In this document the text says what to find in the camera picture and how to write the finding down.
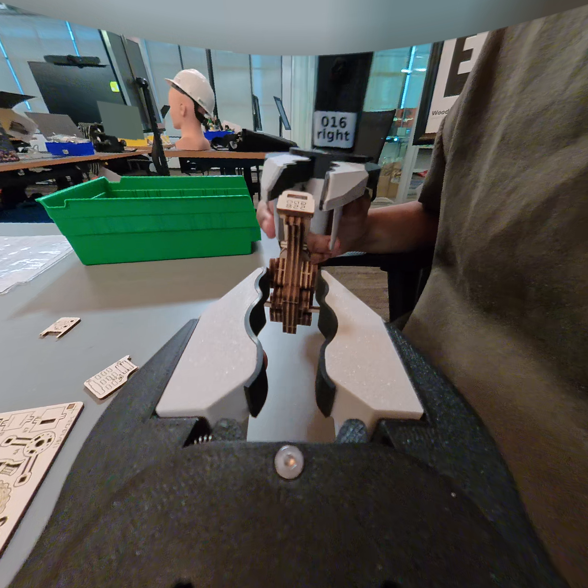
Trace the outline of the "black monitor stand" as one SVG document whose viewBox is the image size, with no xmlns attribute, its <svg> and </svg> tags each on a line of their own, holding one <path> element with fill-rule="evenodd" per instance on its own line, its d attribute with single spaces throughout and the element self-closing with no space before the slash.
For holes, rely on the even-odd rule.
<svg viewBox="0 0 588 588">
<path fill-rule="evenodd" d="M 146 111 L 148 113 L 149 123 L 151 125 L 151 131 L 153 134 L 151 158 L 154 164 L 155 170 L 159 176 L 169 177 L 170 170 L 168 166 L 167 158 L 164 153 L 164 146 L 160 136 L 160 130 L 158 127 L 157 116 L 153 100 L 151 98 L 151 91 L 149 89 L 149 83 L 147 79 L 143 77 L 135 77 L 134 79 L 136 86 L 141 90 L 143 94 L 143 101 L 145 103 Z"/>
</svg>

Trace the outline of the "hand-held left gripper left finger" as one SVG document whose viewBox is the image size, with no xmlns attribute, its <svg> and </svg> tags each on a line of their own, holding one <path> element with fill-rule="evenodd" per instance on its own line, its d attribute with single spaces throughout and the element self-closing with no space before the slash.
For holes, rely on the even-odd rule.
<svg viewBox="0 0 588 588">
<path fill-rule="evenodd" d="M 243 421 L 259 415 L 268 395 L 258 339 L 268 296 L 268 270 L 258 268 L 208 305 L 156 406 L 159 417 Z"/>
</svg>

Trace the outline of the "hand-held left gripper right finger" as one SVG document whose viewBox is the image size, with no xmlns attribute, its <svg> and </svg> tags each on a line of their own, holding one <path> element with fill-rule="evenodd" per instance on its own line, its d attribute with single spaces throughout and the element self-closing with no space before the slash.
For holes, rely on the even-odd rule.
<svg viewBox="0 0 588 588">
<path fill-rule="evenodd" d="M 422 404 L 382 318 L 325 270 L 316 298 L 325 341 L 315 392 L 323 415 L 334 421 L 420 420 Z"/>
</svg>

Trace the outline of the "green plastic bin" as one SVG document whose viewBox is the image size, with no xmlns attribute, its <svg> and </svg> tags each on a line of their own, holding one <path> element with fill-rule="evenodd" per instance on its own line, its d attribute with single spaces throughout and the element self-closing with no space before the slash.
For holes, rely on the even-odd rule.
<svg viewBox="0 0 588 588">
<path fill-rule="evenodd" d="M 86 266 L 251 254 L 261 239 L 244 178 L 97 178 L 37 200 Z"/>
</svg>

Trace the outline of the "small notched wooden piece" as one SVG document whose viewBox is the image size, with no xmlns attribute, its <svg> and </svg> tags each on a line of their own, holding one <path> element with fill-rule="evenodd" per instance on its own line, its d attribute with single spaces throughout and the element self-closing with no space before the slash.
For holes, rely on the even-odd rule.
<svg viewBox="0 0 588 588">
<path fill-rule="evenodd" d="M 56 339 L 60 339 L 74 327 L 80 324 L 81 318 L 73 317 L 62 317 L 56 320 L 53 324 L 49 325 L 43 331 L 41 331 L 39 337 L 44 338 L 46 336 L 55 336 Z"/>
</svg>

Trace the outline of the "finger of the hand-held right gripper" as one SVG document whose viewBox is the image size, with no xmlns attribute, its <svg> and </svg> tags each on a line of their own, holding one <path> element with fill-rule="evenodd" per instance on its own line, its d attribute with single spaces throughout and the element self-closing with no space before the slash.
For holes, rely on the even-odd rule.
<svg viewBox="0 0 588 588">
<path fill-rule="evenodd" d="M 310 158 L 282 153 L 266 159 L 261 177 L 261 199 L 270 202 L 285 190 L 307 182 L 310 178 Z"/>
<path fill-rule="evenodd" d="M 329 249 L 335 247 L 342 209 L 364 195 L 369 173 L 364 162 L 333 162 L 325 175 L 320 210 L 333 211 Z"/>
</svg>

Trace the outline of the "black bag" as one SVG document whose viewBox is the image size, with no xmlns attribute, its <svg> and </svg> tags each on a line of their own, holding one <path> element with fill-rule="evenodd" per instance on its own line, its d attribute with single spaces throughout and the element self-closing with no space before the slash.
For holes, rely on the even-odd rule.
<svg viewBox="0 0 588 588">
<path fill-rule="evenodd" d="M 209 140 L 212 149 L 234 152 L 288 152 L 298 144 L 281 136 L 242 129 L 237 133 L 225 132 Z"/>
</svg>

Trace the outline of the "mannequin head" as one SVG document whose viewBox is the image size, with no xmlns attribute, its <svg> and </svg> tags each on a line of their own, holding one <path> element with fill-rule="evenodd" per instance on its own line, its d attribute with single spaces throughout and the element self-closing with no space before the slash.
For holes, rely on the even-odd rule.
<svg viewBox="0 0 588 588">
<path fill-rule="evenodd" d="M 210 143 L 203 133 L 198 116 L 204 111 L 190 96 L 175 86 L 168 94 L 171 121 L 174 129 L 180 131 L 175 149 L 180 151 L 209 151 Z"/>
</svg>

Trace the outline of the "wooden background table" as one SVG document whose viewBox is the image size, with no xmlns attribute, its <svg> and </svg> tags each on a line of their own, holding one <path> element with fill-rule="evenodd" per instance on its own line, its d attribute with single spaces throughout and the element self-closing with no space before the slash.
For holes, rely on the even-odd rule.
<svg viewBox="0 0 588 588">
<path fill-rule="evenodd" d="M 189 151 L 166 149 L 162 158 L 165 163 L 169 159 L 193 159 L 206 168 L 233 168 L 243 169 L 249 173 L 252 167 L 262 166 L 265 159 L 285 155 L 285 152 L 240 152 L 227 150 Z M 152 156 L 151 149 L 139 149 L 137 151 L 124 151 L 122 153 L 98 152 L 86 156 L 64 156 L 50 158 L 20 159 L 14 162 L 1 163 L 1 173 L 18 172 L 38 168 L 54 168 L 57 166 L 69 166 L 82 169 L 90 164 L 99 166 L 99 177 L 106 177 L 118 181 L 119 177 L 108 169 L 109 162 L 116 159 L 132 157 Z"/>
</svg>

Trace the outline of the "partly built wooden model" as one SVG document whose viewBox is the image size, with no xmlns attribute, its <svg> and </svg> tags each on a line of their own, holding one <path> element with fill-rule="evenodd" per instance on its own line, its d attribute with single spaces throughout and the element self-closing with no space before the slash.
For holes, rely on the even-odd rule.
<svg viewBox="0 0 588 588">
<path fill-rule="evenodd" d="M 284 238 L 280 256 L 269 262 L 269 316 L 282 323 L 284 333 L 295 334 L 298 326 L 312 322 L 317 267 L 311 262 L 307 235 L 315 203 L 311 194 L 289 189 L 277 199 L 276 210 Z"/>
</svg>

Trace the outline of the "blue box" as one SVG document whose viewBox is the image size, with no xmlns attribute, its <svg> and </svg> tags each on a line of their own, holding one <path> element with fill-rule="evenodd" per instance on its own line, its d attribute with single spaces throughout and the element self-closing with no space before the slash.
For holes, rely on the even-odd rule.
<svg viewBox="0 0 588 588">
<path fill-rule="evenodd" d="M 92 156 L 96 154 L 92 142 L 45 141 L 47 152 L 54 157 Z"/>
</svg>

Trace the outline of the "papers in plastic sleeve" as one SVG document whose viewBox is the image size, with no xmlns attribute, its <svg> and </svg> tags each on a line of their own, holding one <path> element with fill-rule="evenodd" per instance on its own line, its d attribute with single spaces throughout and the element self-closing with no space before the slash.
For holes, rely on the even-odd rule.
<svg viewBox="0 0 588 588">
<path fill-rule="evenodd" d="M 2 236 L 1 294 L 30 282 L 72 252 L 61 235 Z"/>
</svg>

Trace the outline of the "framed lettered poster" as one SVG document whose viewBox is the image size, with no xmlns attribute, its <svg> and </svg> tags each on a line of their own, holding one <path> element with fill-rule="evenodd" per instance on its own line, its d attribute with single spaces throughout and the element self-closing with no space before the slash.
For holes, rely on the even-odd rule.
<svg viewBox="0 0 588 588">
<path fill-rule="evenodd" d="M 413 134 L 414 145 L 434 143 L 440 124 L 463 91 L 488 32 L 432 46 Z"/>
</svg>

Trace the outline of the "wooden puzzle sheet rectangular window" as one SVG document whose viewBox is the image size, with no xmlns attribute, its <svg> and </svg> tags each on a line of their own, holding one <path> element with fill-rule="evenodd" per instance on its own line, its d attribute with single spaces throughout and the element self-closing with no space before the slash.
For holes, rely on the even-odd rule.
<svg viewBox="0 0 588 588">
<path fill-rule="evenodd" d="M 1 553 L 83 409 L 74 401 L 1 413 Z"/>
</svg>

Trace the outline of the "small slotted wooden piece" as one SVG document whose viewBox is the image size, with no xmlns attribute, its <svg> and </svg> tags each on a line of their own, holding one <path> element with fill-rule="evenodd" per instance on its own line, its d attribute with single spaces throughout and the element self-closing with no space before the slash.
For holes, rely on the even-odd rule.
<svg viewBox="0 0 588 588">
<path fill-rule="evenodd" d="M 96 399 L 104 400 L 124 386 L 138 369 L 130 356 L 123 357 L 87 379 L 84 388 Z"/>
</svg>

